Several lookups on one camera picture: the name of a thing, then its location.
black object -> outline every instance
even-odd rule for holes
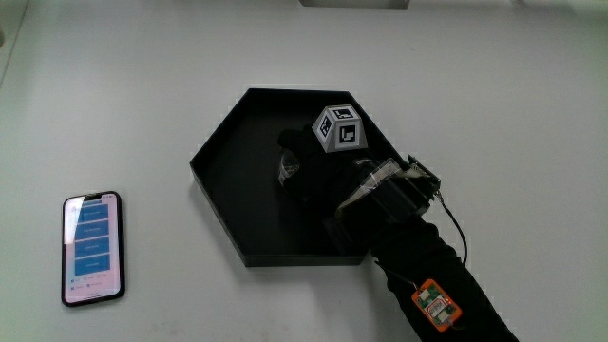
[[[373,238],[383,234],[382,227],[405,224],[428,210],[441,181],[412,156],[408,156],[408,161],[411,168],[424,176],[406,178],[393,175],[383,179],[382,170],[390,166],[389,163],[381,165],[372,160],[353,162],[373,180],[368,186],[374,184],[375,187],[363,198],[339,209],[335,216],[323,220],[341,254],[367,251]]]
[[[190,161],[195,179],[245,266],[358,265],[277,180],[279,133],[312,123],[328,105],[352,105],[374,160],[406,163],[347,91],[249,89]]]
[[[375,240],[370,254],[386,271],[389,290],[421,341],[517,341],[496,313],[484,291],[454,248],[440,237],[434,224],[413,217],[406,224],[387,227]],[[455,329],[438,332],[411,300],[417,286],[435,280],[463,310]]]
[[[326,153],[310,125],[301,130],[286,129],[277,143],[292,152],[298,160],[298,170],[283,182],[287,192],[297,198],[310,198],[317,208],[326,208],[323,219],[332,216],[338,205],[346,200],[370,173],[356,167],[352,161],[367,157],[366,150]]]
[[[406,10],[409,0],[300,0],[300,4],[313,8]]]

blue app button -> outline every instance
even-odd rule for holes
[[[89,222],[97,219],[107,219],[107,204],[85,206],[80,209],[78,223]]]
[[[100,237],[91,240],[75,243],[76,257],[94,256],[102,253],[109,253],[110,238]]]
[[[83,238],[95,238],[107,236],[109,233],[107,220],[83,223],[76,226],[76,235],[74,239],[79,240]]]
[[[74,274],[76,276],[88,275],[110,269],[110,254],[103,256],[84,257],[75,260]]]

smartphone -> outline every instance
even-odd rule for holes
[[[68,307],[124,294],[123,216],[114,191],[66,199],[62,296]]]

wire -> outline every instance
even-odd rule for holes
[[[9,69],[10,58],[12,57],[12,52],[15,50],[15,46],[17,45],[17,38],[19,38],[19,33],[21,32],[21,27],[23,26],[23,22],[26,20],[26,13],[28,12],[28,7],[29,7],[29,0],[27,1],[25,7],[23,8],[23,14],[21,15],[21,21],[19,22],[19,28],[17,28],[17,33],[15,34],[15,37],[12,40],[11,45],[10,45],[9,58],[7,58],[7,62],[4,65],[4,69],[2,70],[2,73],[0,74],[0,89],[2,88],[2,85],[4,84],[5,75],[7,74],[7,70]],[[8,45],[8,42],[6,41],[6,39],[9,39],[9,37],[5,36],[4,44],[7,44],[7,46],[5,48],[9,48],[9,45]]]
[[[416,289],[416,292],[417,292],[417,293],[420,293],[420,289],[418,289],[418,286],[416,286],[416,283],[414,283],[413,281],[411,281],[411,280],[409,280],[409,279],[405,278],[404,276],[399,275],[398,273],[396,273],[396,272],[394,272],[394,271],[392,271],[392,270],[390,270],[390,269],[388,269],[388,268],[384,267],[384,266],[383,266],[383,265],[382,265],[380,262],[378,262],[378,260],[375,260],[374,262],[375,262],[375,263],[376,263],[378,266],[380,266],[380,268],[381,268],[381,269],[383,269],[385,272],[390,273],[390,274],[392,274],[393,276],[396,276],[396,277],[397,277],[397,279],[399,279],[399,280],[405,281],[405,282],[407,282],[407,283],[409,283],[409,284],[413,285],[413,286],[414,286],[414,289]]]
[[[466,328],[466,327],[457,327],[457,326],[455,326],[455,325],[454,325],[454,323],[453,323],[453,322],[451,322],[451,321],[450,321],[450,322],[447,322],[447,324],[448,324],[448,325],[451,327],[451,329],[453,329],[453,330],[464,330],[464,329]]]
[[[466,265],[466,257],[468,255],[468,251],[466,248],[465,234],[463,233],[463,230],[460,228],[460,225],[456,221],[456,218],[454,218],[454,216],[452,215],[452,212],[450,212],[449,209],[447,209],[446,203],[444,202],[444,197],[441,195],[441,191],[437,190],[437,192],[435,193],[435,196],[437,196],[437,198],[441,202],[441,205],[443,205],[444,209],[446,209],[446,213],[451,217],[452,221],[456,225],[456,228],[458,228],[458,233],[460,233],[460,237],[463,239],[463,246],[465,247],[465,257],[463,257],[463,265]]]

white table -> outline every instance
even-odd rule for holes
[[[352,91],[441,177],[521,340],[603,340],[608,24],[587,14],[30,0],[0,89],[0,340],[418,340],[370,257],[243,267],[188,162],[252,85]],[[69,309],[61,206],[102,190],[123,196],[126,295]]]

